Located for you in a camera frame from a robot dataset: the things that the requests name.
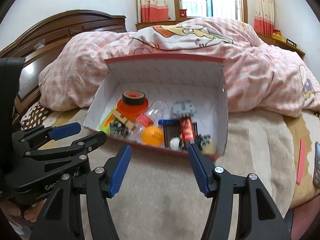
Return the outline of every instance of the orange plastic disc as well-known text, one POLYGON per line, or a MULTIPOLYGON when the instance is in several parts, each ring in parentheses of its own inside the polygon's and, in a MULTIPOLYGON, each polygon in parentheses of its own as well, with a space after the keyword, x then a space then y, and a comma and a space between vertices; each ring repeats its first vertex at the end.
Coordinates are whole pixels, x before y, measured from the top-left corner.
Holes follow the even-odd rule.
POLYGON ((144 113, 148 109, 148 106, 149 102, 146 98, 144 99, 143 104, 139 106, 127 105, 122 101, 122 99, 120 99, 117 104, 117 110, 130 121, 134 122, 140 114, 144 113))

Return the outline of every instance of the blue rubber pad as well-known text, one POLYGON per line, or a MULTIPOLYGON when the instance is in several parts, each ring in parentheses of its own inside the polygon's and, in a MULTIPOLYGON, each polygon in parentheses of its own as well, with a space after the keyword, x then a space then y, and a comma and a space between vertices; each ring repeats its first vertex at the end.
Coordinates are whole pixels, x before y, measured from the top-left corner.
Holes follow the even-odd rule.
POLYGON ((189 147, 188 152, 189 162, 191 164, 193 174, 196 177, 199 190, 207 197, 209 193, 208 178, 192 146, 189 147))
POLYGON ((131 147, 127 145, 127 147, 122 153, 122 156, 120 157, 120 160, 115 170, 111 175, 110 189, 109 189, 109 195, 111 197, 113 197, 116 193, 119 192, 130 160, 131 160, 131 147))
POLYGON ((55 127, 51 132, 49 132, 50 139, 60 140, 75 134, 80 133, 81 125, 77 122, 66 124, 63 126, 55 127))

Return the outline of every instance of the yellow box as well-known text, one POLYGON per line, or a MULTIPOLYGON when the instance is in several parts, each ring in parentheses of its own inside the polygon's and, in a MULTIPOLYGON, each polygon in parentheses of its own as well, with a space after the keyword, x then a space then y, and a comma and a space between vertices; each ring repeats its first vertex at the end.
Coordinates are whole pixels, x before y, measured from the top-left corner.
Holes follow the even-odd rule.
POLYGON ((283 42, 287 42, 287 38, 285 38, 285 37, 282 37, 282 36, 280 36, 280 35, 277 35, 277 34, 272 34, 272 37, 274 38, 274 39, 277 39, 277 40, 279 40, 279 41, 283 41, 283 42))

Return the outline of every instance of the roll of black tape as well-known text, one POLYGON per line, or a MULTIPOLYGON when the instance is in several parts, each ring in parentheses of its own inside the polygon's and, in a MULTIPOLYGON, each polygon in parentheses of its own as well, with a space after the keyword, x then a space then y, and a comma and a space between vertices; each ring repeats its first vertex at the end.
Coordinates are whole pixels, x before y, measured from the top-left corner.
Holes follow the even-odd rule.
POLYGON ((146 95, 138 90, 127 90, 122 93, 122 101, 130 106, 142 105, 146 95))

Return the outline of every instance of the human hand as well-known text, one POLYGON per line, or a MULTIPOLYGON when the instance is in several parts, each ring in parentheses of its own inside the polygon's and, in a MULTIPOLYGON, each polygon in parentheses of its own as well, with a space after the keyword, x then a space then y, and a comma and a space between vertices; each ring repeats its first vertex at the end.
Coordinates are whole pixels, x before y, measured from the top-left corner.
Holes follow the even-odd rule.
POLYGON ((35 205, 29 207, 23 214, 25 220, 30 220, 30 222, 36 222, 42 207, 44 206, 45 200, 38 202, 35 205))
POLYGON ((9 200, 4 200, 0 202, 0 208, 7 218, 12 224, 16 225, 19 228, 22 228, 20 224, 18 224, 12 216, 20 216, 21 210, 15 204, 10 202, 9 200))
MULTIPOLYGON (((30 206, 23 213, 23 218, 25 220, 29 220, 32 223, 36 222, 36 220, 41 212, 41 209, 44 206, 44 203, 45 203, 45 200, 40 201, 39 203, 30 206)), ((5 201, 0 202, 0 208, 3 211, 4 215, 6 216, 6 218, 8 219, 8 221, 10 221, 12 224, 16 225, 17 227, 21 228, 21 225, 19 224, 19 222, 16 221, 16 220, 18 220, 18 221, 20 221, 20 223, 23 224, 23 222, 21 222, 21 219, 15 220, 15 217, 21 216, 21 210, 19 209, 19 207, 17 207, 15 204, 10 202, 9 200, 5 200, 5 201)))

